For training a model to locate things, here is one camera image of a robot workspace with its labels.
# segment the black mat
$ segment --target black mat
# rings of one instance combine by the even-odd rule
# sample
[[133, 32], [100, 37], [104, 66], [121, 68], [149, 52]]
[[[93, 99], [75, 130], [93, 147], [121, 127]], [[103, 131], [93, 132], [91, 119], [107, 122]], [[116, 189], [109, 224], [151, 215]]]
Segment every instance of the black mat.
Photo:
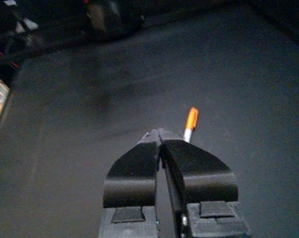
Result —
[[0, 238], [96, 237], [111, 165], [153, 128], [183, 134], [191, 106], [255, 237], [299, 237], [299, 47], [233, 7], [26, 61], [0, 121]]

